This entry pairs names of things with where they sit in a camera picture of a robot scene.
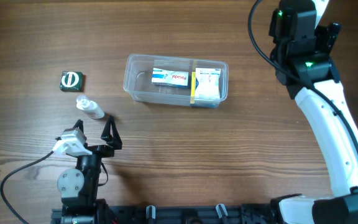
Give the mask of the green Zam-Buk box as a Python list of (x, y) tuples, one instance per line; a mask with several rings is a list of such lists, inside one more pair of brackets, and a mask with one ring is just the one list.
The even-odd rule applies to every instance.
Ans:
[(65, 92), (82, 92), (84, 75), (82, 72), (63, 71), (60, 89)]

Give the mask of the white Panadol box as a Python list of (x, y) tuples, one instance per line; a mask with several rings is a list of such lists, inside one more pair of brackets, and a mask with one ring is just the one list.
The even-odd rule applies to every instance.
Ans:
[(153, 68), (151, 82), (155, 85), (174, 86), (180, 88), (188, 87), (188, 72), (164, 70)]

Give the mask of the white medicine box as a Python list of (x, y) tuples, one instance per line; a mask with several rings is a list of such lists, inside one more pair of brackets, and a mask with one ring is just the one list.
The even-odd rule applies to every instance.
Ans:
[(195, 98), (207, 98), (216, 100), (220, 98), (219, 78), (221, 69), (219, 68), (196, 68), (195, 78)]

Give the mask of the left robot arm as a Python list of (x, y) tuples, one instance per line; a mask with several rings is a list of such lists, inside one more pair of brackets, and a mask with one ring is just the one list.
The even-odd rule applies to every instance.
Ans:
[(89, 150), (89, 154), (76, 156), (76, 166), (63, 171), (58, 180), (57, 188), (61, 194), (62, 209), (53, 210), (51, 223), (118, 223), (118, 217), (109, 208), (105, 199), (98, 199), (98, 188), (103, 186), (99, 176), (106, 167), (102, 159), (113, 157), (116, 150), (122, 149), (114, 118), (106, 121), (101, 139), (105, 144), (89, 146), (83, 131), (83, 121), (78, 120), (71, 129), (66, 129), (59, 140), (69, 136), (79, 137), (80, 146)]

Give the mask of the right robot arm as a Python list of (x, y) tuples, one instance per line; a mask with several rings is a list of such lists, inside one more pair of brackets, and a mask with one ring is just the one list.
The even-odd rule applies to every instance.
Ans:
[(306, 116), (323, 153), (333, 197), (285, 195), (269, 203), (210, 207), (111, 207), (112, 223), (358, 223), (358, 130), (330, 57), (341, 26), (321, 26), (326, 1), (281, 1), (265, 57)]

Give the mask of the clear plastic container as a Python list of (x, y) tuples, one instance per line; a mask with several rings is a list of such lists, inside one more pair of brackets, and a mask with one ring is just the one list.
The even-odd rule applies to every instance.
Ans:
[[(188, 87), (180, 88), (153, 84), (151, 82), (153, 68), (188, 72)], [(229, 66), (226, 62), (214, 60), (132, 54), (127, 60), (124, 90), (136, 101), (192, 106), (190, 104), (191, 75), (196, 71), (196, 68), (221, 69), (219, 89), (220, 101), (223, 102), (228, 93)]]

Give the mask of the blue VapoDrops box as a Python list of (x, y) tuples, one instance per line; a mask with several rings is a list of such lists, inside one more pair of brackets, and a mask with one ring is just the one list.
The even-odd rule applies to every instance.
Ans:
[(190, 93), (190, 104), (192, 106), (215, 108), (218, 106), (218, 104), (220, 104), (221, 97), (216, 100), (210, 100), (207, 98), (195, 98), (194, 97), (195, 86), (196, 86), (196, 78), (195, 78), (195, 72), (193, 72), (191, 75), (191, 93)]

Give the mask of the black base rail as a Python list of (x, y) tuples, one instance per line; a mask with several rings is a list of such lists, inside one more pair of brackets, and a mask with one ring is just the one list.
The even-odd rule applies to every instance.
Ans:
[(53, 210), (52, 223), (280, 223), (268, 204), (226, 206), (219, 203), (207, 207), (113, 206), (95, 214), (68, 213)]

